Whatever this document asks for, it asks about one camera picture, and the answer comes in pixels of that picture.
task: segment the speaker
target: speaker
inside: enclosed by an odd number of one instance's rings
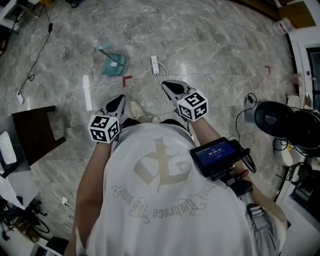
[[[254,121],[259,129],[278,139],[288,135],[288,119],[294,114],[291,107],[275,101],[259,104],[254,112]]]

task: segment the display screen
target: display screen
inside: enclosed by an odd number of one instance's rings
[[[236,152],[228,142],[222,141],[196,153],[201,163],[208,166]]]

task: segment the red tape marker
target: red tape marker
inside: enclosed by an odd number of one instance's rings
[[[122,88],[125,88],[126,87],[126,80],[127,79],[131,79],[132,78],[132,75],[128,75],[128,76],[124,76],[122,78]]]
[[[264,66],[268,69],[269,75],[271,75],[271,69],[270,69],[270,67],[269,67],[269,66],[266,66],[266,65],[264,65]]]

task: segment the white shoe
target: white shoe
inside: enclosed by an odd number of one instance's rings
[[[140,104],[136,101],[131,101],[129,104],[130,111],[132,115],[135,117],[135,119],[138,120],[139,117],[143,116],[145,117],[145,120],[147,120],[146,114],[142,110]]]
[[[160,123],[160,118],[157,116],[152,117],[151,123],[158,124]]]

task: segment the marble floor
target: marble floor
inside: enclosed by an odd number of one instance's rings
[[[27,81],[23,105],[19,89],[48,36],[48,19],[28,18],[13,35],[0,58],[0,121],[15,112],[56,105],[50,115],[54,135],[66,142],[31,168],[38,198],[48,212],[52,234],[69,238],[73,212],[57,199],[75,206],[76,192],[95,147],[87,132],[92,113],[110,96],[125,94],[141,103],[149,116],[161,113],[162,96],[152,73],[151,55],[168,69],[167,79],[183,80],[209,99],[206,119],[227,138],[237,136],[235,117],[250,92],[258,99],[284,103],[293,92],[293,73],[286,38],[261,14],[228,0],[84,0],[72,9],[64,0],[48,6],[53,31]],[[93,47],[113,43],[111,51],[127,58],[126,88],[121,77],[100,74],[104,55]],[[165,71],[160,68],[160,78]],[[92,111],[87,111],[84,76],[89,78]],[[127,108],[125,115],[131,114]],[[179,120],[169,107],[167,118]],[[257,167],[252,175],[268,197],[276,195],[282,172],[273,156],[272,139],[256,126],[238,119],[241,143],[251,148]]]

